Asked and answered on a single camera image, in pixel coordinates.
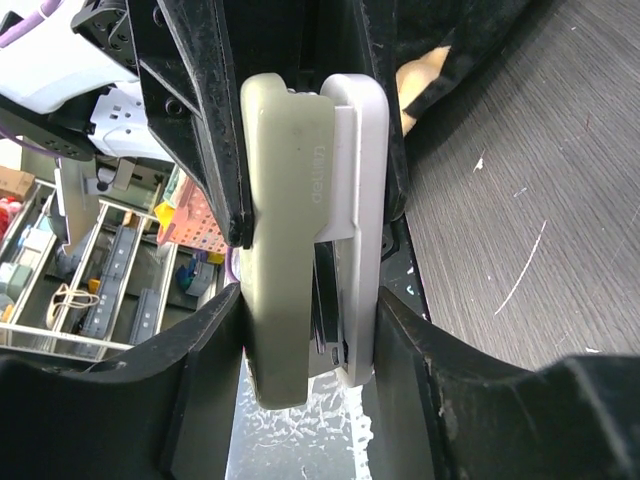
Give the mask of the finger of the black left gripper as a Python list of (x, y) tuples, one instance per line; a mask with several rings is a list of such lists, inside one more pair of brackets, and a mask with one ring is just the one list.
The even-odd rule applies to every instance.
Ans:
[(221, 1), (130, 1), (152, 137), (204, 193), (226, 243), (252, 242), (239, 86)]
[(400, 123), (396, 84), (397, 3), (395, 1), (335, 1), (335, 39), (340, 52), (334, 69), (366, 74), (384, 90), (389, 104), (388, 166), (384, 217), (387, 223), (405, 211), (409, 190), (408, 163)]

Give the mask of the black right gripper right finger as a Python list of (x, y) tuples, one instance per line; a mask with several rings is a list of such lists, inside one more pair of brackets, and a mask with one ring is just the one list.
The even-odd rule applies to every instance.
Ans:
[(374, 370), (396, 479), (635, 479), (639, 360), (500, 361), (381, 289)]

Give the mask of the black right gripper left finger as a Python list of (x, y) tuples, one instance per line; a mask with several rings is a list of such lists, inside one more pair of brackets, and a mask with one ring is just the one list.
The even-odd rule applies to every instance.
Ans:
[(72, 371), (1, 359), (5, 479), (221, 479), (242, 357), (227, 286), (189, 318)]

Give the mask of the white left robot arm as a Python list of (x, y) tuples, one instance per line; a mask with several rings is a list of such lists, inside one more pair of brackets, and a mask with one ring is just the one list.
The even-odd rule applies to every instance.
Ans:
[(175, 162), (245, 247), (241, 83), (365, 73), (389, 87), (394, 16), (389, 1), (5, 1), (1, 126), (76, 161)]

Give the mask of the black floral cushion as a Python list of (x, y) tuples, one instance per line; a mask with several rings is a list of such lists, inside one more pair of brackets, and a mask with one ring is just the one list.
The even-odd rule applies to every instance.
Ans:
[(398, 1), (395, 83), (409, 162), (415, 131), (512, 38), (525, 36), (549, 1)]

